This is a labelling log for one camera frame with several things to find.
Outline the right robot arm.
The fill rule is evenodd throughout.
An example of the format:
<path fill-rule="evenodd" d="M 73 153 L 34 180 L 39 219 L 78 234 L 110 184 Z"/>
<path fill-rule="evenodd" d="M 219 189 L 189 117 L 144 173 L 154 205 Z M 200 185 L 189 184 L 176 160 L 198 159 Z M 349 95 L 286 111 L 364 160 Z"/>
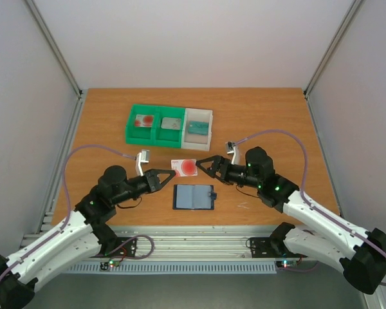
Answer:
<path fill-rule="evenodd" d="M 305 232 L 290 223 L 280 224 L 270 236 L 274 253 L 313 258 L 340 272 L 360 292 L 375 293 L 386 276 L 386 233 L 354 225 L 321 206 L 276 173 L 273 160 L 261 147 L 248 150 L 245 162 L 238 165 L 216 155 L 198 160 L 196 166 L 226 185 L 256 189 L 263 204 L 312 228 Z"/>

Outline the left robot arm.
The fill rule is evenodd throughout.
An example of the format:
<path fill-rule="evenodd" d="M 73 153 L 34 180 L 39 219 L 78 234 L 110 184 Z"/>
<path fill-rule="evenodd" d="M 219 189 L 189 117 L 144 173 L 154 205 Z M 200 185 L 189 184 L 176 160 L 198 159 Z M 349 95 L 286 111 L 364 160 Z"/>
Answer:
<path fill-rule="evenodd" d="M 123 167 L 108 167 L 58 225 L 21 250 L 0 255 L 0 308 L 24 308 L 40 288 L 70 266 L 118 251 L 122 244 L 107 224 L 116 207 L 160 191 L 175 175 L 173 170 L 149 169 L 128 178 Z"/>

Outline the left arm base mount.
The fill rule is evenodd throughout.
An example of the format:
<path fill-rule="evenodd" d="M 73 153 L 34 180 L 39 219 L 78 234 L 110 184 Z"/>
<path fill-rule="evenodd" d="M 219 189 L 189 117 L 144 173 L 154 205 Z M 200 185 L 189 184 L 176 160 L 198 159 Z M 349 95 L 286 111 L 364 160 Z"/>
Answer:
<path fill-rule="evenodd" d="M 133 258 L 137 248 L 137 239 L 129 237 L 117 237 L 106 245 L 102 245 L 98 258 L 121 258 L 122 256 Z"/>

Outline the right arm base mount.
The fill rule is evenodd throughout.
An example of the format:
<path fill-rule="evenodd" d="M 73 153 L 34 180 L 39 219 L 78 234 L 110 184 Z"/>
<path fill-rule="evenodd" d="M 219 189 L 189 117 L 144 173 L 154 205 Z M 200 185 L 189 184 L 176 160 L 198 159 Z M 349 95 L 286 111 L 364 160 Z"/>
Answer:
<path fill-rule="evenodd" d="M 245 246 L 250 250 L 252 258 L 276 258 L 276 259 L 285 259 L 285 258 L 304 258 L 306 256 L 295 254 L 287 249 L 283 252 L 279 252 L 277 249 L 274 249 L 271 244 L 271 239 L 268 237 L 252 237 L 248 238 L 245 242 Z"/>

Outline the dark blue card holder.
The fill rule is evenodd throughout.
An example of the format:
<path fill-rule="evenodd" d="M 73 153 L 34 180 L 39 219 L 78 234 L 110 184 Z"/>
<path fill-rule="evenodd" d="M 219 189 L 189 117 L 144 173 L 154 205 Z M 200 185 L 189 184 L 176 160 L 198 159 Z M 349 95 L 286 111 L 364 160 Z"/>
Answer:
<path fill-rule="evenodd" d="M 217 193 L 213 185 L 174 185 L 173 210 L 212 211 Z"/>

